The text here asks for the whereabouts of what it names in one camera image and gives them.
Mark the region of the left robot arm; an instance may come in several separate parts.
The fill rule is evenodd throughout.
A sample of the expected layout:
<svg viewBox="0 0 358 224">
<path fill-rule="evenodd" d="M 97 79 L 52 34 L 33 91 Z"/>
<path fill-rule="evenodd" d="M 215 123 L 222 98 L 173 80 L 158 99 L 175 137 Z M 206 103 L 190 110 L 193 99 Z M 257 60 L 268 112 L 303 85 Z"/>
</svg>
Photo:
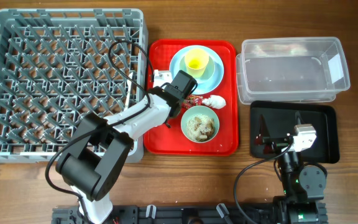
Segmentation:
<svg viewBox="0 0 358 224">
<path fill-rule="evenodd" d="M 80 201 L 85 223 L 105 222 L 113 210 L 109 191 L 117 181 L 134 141 L 176 117 L 196 80 L 180 70 L 170 83 L 153 87 L 134 106 L 101 118 L 85 116 L 62 149 L 55 170 Z"/>
</svg>

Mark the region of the white napkin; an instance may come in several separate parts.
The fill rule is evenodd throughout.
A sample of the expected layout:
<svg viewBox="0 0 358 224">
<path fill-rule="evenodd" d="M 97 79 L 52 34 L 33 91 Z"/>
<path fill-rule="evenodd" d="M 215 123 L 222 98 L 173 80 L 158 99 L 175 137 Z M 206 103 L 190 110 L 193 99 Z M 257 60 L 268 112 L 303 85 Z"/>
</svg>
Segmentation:
<svg viewBox="0 0 358 224">
<path fill-rule="evenodd" d="M 202 104 L 219 110 L 226 106 L 226 100 L 219 95 L 211 95 L 209 98 L 204 98 Z"/>
</svg>

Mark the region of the rice and food scraps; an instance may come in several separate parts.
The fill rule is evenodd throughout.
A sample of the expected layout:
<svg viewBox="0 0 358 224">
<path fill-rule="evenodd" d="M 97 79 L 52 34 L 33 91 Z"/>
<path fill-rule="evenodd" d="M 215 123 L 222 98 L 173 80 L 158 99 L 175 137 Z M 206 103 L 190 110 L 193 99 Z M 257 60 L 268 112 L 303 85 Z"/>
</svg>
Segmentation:
<svg viewBox="0 0 358 224">
<path fill-rule="evenodd" d="M 186 131 L 192 141 L 205 142 L 213 137 L 215 132 L 214 125 L 213 118 L 204 114 L 197 114 L 187 121 Z"/>
</svg>

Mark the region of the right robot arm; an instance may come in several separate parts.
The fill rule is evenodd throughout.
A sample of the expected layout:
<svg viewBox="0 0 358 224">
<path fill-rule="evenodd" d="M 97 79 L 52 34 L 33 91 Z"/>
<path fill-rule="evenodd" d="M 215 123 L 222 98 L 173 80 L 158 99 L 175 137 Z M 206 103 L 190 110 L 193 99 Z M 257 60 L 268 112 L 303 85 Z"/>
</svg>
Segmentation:
<svg viewBox="0 0 358 224">
<path fill-rule="evenodd" d="M 277 223 L 327 223 L 324 198 L 327 170 L 320 164 L 303 162 L 301 151 L 309 149 L 316 140 L 311 124 L 297 124 L 294 133 L 272 138 L 264 117 L 259 118 L 259 134 L 254 144 L 263 145 L 265 154 L 275 154 L 276 174 L 280 177 L 284 196 L 274 197 Z"/>
</svg>

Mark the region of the red snack wrapper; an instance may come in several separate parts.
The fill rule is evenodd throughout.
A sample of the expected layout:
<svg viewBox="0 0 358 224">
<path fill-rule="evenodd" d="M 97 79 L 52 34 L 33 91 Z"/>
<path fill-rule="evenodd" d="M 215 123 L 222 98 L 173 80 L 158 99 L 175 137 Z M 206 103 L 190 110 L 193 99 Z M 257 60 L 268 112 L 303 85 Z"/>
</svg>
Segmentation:
<svg viewBox="0 0 358 224">
<path fill-rule="evenodd" d="M 197 95 L 188 96 L 182 103 L 182 107 L 185 109 L 189 109 L 193 106 L 199 106 L 203 104 L 203 97 Z"/>
</svg>

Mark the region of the white plastic fork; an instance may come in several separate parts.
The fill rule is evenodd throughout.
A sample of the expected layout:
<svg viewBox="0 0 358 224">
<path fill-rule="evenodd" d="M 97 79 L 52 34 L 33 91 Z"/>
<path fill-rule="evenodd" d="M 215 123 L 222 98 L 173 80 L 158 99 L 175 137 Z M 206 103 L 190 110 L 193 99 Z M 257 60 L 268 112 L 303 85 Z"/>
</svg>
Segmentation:
<svg viewBox="0 0 358 224">
<path fill-rule="evenodd" d="M 126 94 L 126 100 L 125 100 L 125 103 L 124 103 L 124 110 L 127 110 L 129 108 L 129 103 L 130 103 L 130 100 L 131 100 L 131 91 L 132 91 L 132 82 L 131 82 L 131 79 L 133 77 L 133 73 L 131 72 L 129 75 L 128 75 L 129 79 L 127 79 L 126 83 L 127 83 L 127 94 Z"/>
</svg>

